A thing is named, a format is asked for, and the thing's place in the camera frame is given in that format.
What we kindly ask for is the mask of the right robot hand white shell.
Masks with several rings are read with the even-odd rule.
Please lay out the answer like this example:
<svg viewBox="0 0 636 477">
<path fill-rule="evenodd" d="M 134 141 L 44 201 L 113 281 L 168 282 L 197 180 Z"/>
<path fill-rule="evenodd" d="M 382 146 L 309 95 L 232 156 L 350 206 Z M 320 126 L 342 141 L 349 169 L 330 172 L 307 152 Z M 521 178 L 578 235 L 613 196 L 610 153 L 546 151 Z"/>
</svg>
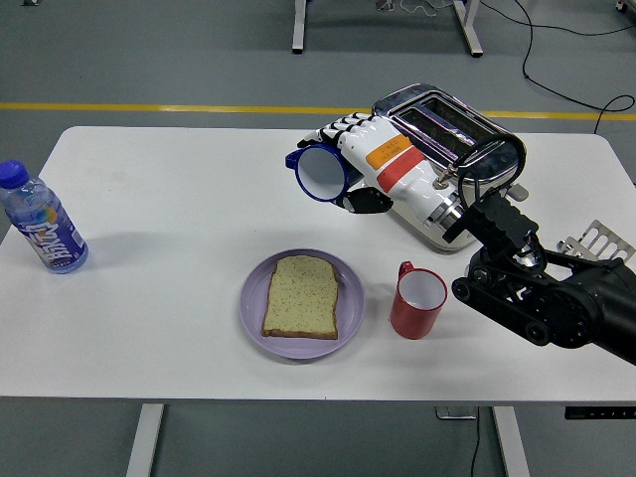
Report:
<svg viewBox="0 0 636 477">
<path fill-rule="evenodd" d="M 299 141 L 285 157 L 302 191 L 354 214 L 387 212 L 396 201 L 424 222 L 454 189 L 436 186 L 430 161 L 390 121 L 352 113 Z"/>
</svg>

